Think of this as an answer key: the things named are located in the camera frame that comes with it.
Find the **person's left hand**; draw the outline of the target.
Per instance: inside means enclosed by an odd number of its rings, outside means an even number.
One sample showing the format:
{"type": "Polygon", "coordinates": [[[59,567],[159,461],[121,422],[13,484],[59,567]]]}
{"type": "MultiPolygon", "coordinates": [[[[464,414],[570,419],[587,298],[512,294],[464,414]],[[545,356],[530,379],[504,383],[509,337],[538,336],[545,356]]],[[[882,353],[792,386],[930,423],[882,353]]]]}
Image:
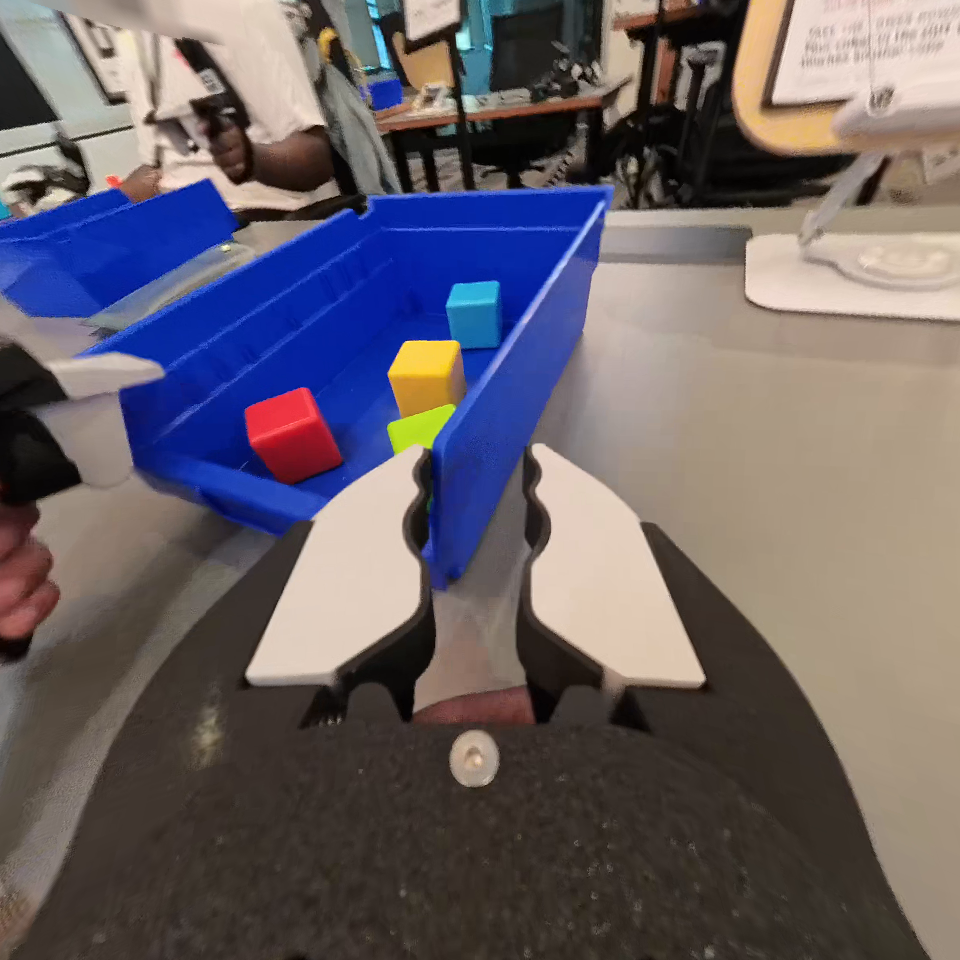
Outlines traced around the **person's left hand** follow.
{"type": "Polygon", "coordinates": [[[34,505],[1,508],[1,650],[14,661],[28,652],[34,632],[52,615],[61,593],[54,559],[36,537],[34,505]]]}

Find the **printed instruction sheet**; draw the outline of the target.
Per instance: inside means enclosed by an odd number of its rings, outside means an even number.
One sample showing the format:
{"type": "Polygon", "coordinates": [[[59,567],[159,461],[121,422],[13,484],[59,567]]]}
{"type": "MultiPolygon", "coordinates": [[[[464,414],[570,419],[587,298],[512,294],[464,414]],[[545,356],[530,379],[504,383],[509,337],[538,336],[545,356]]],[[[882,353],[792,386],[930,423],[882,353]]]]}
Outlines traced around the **printed instruction sheet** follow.
{"type": "Polygon", "coordinates": [[[789,2],[767,81],[773,107],[845,103],[871,88],[954,78],[957,1],[789,2]]]}

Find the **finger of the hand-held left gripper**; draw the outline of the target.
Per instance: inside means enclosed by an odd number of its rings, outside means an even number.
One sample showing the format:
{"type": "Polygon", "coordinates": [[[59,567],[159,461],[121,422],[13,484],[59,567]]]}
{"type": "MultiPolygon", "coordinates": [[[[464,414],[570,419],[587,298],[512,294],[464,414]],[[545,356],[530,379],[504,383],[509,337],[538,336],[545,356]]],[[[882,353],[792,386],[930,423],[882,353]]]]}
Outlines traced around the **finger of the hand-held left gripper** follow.
{"type": "Polygon", "coordinates": [[[121,394],[165,378],[157,362],[110,352],[49,362],[65,399],[33,408],[33,416],[75,465],[82,484],[109,489],[134,472],[121,394]]]}

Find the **grey desk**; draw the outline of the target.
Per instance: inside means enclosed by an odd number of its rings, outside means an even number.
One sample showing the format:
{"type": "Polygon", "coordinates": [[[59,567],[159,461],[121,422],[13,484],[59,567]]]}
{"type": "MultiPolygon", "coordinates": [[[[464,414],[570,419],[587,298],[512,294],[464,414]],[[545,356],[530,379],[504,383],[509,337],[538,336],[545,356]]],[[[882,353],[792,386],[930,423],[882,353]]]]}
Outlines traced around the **grey desk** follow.
{"type": "MultiPolygon", "coordinates": [[[[757,237],[801,219],[623,211],[606,227],[757,237]]],[[[958,326],[759,309],[742,264],[601,261],[536,439],[657,523],[771,644],[914,930],[958,958],[958,326]]],[[[138,694],[273,543],[138,479],[41,510],[62,600],[2,670],[4,942],[138,694]]]]}

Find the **green cube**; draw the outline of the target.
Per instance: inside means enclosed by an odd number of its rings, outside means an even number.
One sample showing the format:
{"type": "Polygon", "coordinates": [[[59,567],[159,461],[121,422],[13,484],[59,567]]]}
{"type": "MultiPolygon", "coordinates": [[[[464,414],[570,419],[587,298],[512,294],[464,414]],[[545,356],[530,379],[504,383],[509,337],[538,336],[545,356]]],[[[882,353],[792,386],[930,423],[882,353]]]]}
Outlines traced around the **green cube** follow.
{"type": "Polygon", "coordinates": [[[387,430],[393,455],[401,457],[413,447],[433,450],[434,443],[456,411],[457,406],[448,403],[389,423],[387,430]]]}

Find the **wooden document stand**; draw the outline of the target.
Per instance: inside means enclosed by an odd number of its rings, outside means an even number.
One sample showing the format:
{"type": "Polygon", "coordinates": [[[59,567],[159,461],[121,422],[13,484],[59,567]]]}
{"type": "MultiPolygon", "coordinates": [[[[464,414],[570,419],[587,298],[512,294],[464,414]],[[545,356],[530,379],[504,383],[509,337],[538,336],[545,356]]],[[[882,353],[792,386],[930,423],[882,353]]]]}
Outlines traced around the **wooden document stand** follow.
{"type": "Polygon", "coordinates": [[[737,125],[784,158],[852,156],[794,234],[746,247],[745,295],[792,314],[957,325],[958,227],[940,233],[833,231],[887,161],[958,150],[959,78],[872,87],[846,102],[773,106],[766,90],[789,2],[750,2],[731,87],[737,125]]]}

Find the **brown table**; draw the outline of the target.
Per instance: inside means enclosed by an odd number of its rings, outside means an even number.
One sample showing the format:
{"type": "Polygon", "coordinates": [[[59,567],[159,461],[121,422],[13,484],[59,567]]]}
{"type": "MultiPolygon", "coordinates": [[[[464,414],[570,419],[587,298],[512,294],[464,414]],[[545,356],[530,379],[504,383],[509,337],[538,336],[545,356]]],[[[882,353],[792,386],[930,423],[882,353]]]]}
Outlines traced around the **brown table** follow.
{"type": "Polygon", "coordinates": [[[502,94],[495,94],[490,105],[463,114],[455,105],[424,111],[405,103],[395,110],[377,114],[376,126],[389,142],[401,191],[411,194],[415,187],[409,154],[421,156],[426,188],[430,193],[437,193],[440,186],[435,154],[450,144],[458,151],[465,190],[475,189],[474,168],[486,166],[493,153],[510,154],[496,167],[505,172],[509,188],[519,188],[522,173],[529,168],[523,150],[531,150],[544,139],[537,132],[536,123],[545,117],[562,116],[570,118],[565,122],[569,126],[582,119],[586,133],[580,183],[596,186],[604,177],[600,163],[606,111],[617,103],[621,90],[633,81],[633,75],[625,76],[574,97],[540,102],[504,101],[502,94]]]}

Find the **cyan cube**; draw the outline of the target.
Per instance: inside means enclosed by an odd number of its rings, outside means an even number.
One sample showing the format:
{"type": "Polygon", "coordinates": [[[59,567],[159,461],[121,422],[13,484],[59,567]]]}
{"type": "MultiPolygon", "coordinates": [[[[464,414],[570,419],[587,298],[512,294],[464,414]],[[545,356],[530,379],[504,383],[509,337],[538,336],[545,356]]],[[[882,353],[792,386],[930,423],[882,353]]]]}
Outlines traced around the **cyan cube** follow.
{"type": "Polygon", "coordinates": [[[497,281],[455,284],[446,302],[450,339],[462,351],[500,348],[503,339],[501,288],[497,281]]]}

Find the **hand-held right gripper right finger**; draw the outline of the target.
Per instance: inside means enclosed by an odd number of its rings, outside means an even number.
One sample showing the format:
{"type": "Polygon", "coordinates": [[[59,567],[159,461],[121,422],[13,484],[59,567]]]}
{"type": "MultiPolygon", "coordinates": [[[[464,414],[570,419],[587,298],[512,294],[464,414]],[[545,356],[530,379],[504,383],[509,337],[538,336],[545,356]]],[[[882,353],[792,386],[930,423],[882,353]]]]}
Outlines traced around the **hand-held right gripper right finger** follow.
{"type": "Polygon", "coordinates": [[[523,460],[516,649],[534,718],[572,690],[616,715],[633,689],[701,691],[707,676],[637,514],[544,443],[523,460]]]}

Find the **red cube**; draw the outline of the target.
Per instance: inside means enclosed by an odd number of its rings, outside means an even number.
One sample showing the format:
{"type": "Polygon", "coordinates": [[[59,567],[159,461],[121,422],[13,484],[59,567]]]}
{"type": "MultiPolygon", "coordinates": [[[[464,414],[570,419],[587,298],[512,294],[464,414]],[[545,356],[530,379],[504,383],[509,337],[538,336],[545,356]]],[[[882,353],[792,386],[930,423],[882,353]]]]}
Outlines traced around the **red cube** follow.
{"type": "Polygon", "coordinates": [[[338,470],[345,462],[314,394],[306,388],[248,406],[245,424],[251,449],[284,485],[338,470]]]}

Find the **grey jacket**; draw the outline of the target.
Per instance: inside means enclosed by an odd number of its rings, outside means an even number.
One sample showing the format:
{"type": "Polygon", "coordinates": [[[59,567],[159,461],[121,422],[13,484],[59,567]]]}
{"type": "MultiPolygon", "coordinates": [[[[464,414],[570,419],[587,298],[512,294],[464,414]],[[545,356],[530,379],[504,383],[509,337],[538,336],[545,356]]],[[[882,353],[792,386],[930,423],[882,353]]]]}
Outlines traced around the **grey jacket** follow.
{"type": "Polygon", "coordinates": [[[350,52],[334,26],[320,28],[316,48],[314,90],[326,122],[340,193],[364,198],[402,193],[374,114],[354,82],[350,52]]]}

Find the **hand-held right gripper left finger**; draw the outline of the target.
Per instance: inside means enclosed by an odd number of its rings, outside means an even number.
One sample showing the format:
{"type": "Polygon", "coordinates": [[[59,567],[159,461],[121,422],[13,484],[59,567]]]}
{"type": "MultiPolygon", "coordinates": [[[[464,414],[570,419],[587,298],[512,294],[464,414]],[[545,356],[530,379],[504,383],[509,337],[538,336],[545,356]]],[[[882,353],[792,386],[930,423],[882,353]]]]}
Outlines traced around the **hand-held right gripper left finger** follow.
{"type": "Polygon", "coordinates": [[[409,722],[436,650],[428,564],[431,452],[410,446],[336,494],[308,524],[246,666],[255,689],[309,688],[346,709],[376,686],[409,722]]]}

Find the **yellow cube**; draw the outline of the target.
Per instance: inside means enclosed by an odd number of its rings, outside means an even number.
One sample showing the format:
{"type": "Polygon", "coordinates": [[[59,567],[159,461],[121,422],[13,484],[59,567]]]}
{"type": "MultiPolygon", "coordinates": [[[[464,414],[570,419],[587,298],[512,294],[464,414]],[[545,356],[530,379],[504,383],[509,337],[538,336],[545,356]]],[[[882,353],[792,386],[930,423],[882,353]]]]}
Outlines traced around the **yellow cube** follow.
{"type": "Polygon", "coordinates": [[[403,342],[388,378],[402,419],[458,406],[468,390],[461,344],[450,340],[403,342]]]}

